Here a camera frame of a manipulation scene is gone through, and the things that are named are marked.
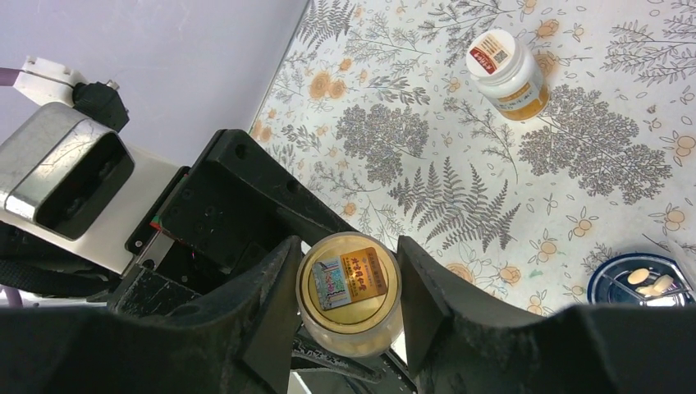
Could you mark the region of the white cap amber pill bottle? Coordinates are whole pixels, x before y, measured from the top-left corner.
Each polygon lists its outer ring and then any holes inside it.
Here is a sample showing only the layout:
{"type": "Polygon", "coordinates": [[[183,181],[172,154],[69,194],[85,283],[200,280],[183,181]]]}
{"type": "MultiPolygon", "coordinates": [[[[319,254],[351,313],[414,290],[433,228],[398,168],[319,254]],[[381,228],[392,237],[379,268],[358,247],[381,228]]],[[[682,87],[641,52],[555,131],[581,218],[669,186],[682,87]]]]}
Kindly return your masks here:
{"type": "Polygon", "coordinates": [[[466,50],[465,65],[478,91],[508,120],[535,117],[550,101],[551,90],[529,47],[505,30],[477,36],[466,50]]]}

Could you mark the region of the small amber pill bottle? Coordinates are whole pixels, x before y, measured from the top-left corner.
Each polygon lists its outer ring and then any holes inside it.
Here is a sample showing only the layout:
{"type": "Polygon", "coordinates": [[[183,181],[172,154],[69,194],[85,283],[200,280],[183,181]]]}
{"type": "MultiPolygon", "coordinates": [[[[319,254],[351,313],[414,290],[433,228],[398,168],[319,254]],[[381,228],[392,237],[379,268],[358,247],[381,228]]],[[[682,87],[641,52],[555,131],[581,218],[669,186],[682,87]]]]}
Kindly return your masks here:
{"type": "Polygon", "coordinates": [[[371,236],[341,232],[312,246],[300,262],[295,293],[305,329],[334,354],[380,355],[402,333],[401,269],[371,236]]]}

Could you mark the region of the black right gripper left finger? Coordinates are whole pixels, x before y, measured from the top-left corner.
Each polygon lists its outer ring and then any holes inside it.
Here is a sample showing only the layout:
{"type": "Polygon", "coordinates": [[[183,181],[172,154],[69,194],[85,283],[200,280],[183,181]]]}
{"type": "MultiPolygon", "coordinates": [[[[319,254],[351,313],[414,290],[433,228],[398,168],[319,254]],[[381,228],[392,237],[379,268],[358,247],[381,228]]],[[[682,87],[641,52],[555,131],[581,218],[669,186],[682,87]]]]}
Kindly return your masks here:
{"type": "Polygon", "coordinates": [[[301,241],[166,316],[3,309],[4,393],[284,393],[298,328],[301,241]]]}

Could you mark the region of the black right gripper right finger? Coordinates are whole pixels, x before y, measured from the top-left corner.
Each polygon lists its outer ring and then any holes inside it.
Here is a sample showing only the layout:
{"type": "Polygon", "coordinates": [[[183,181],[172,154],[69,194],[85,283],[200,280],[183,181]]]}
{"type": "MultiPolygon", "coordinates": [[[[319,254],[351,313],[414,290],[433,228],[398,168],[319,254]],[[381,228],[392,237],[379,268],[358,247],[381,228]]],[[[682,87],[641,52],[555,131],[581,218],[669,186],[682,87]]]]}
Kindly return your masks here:
{"type": "Polygon", "coordinates": [[[692,393],[692,306],[574,305],[543,317],[499,300],[401,236],[401,310],[421,393],[692,393]]]}

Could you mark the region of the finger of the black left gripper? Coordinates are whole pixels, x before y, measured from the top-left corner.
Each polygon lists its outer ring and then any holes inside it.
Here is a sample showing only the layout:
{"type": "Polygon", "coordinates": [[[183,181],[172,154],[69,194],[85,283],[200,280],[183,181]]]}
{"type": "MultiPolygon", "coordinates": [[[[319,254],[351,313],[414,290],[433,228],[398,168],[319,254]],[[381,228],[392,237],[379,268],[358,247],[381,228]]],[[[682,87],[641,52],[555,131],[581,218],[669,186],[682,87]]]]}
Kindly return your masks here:
{"type": "Polygon", "coordinates": [[[298,373],[312,393],[415,393],[405,362],[393,350],[352,359],[322,348],[307,332],[296,333],[291,371],[298,373]]]}

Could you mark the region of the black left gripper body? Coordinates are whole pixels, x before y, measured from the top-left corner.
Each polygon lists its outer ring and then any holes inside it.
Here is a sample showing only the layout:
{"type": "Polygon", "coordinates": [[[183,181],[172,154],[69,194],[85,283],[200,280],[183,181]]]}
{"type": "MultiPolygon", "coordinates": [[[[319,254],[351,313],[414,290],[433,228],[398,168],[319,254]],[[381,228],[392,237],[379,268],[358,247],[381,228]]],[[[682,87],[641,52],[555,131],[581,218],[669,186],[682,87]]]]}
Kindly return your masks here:
{"type": "Polygon", "coordinates": [[[289,236],[308,245],[350,225],[244,131],[217,131],[154,189],[126,235],[134,259],[108,308],[165,315],[256,266],[289,236]]]}

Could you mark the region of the round clear blue pill case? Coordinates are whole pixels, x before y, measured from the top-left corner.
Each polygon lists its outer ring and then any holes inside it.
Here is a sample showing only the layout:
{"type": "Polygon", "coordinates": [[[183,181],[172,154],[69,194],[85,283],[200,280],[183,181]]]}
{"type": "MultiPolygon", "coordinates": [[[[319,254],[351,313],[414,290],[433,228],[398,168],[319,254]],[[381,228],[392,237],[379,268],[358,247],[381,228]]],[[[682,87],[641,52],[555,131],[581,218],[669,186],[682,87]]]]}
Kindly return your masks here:
{"type": "Polygon", "coordinates": [[[594,270],[587,300],[591,304],[694,306],[695,287],[674,259],[657,254],[621,254],[594,270]]]}

